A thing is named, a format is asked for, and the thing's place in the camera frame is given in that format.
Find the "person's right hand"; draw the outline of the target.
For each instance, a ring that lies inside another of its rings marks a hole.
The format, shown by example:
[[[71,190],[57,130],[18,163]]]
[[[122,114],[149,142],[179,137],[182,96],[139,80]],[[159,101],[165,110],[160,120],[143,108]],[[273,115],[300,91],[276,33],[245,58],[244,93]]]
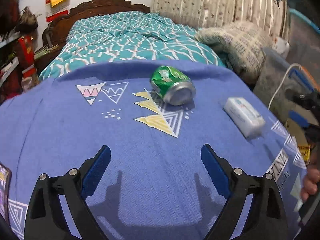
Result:
[[[319,170],[317,169],[317,153],[312,152],[310,163],[307,166],[307,174],[303,178],[303,185],[300,192],[300,196],[303,202],[306,202],[310,196],[314,195],[317,192],[318,182]]]

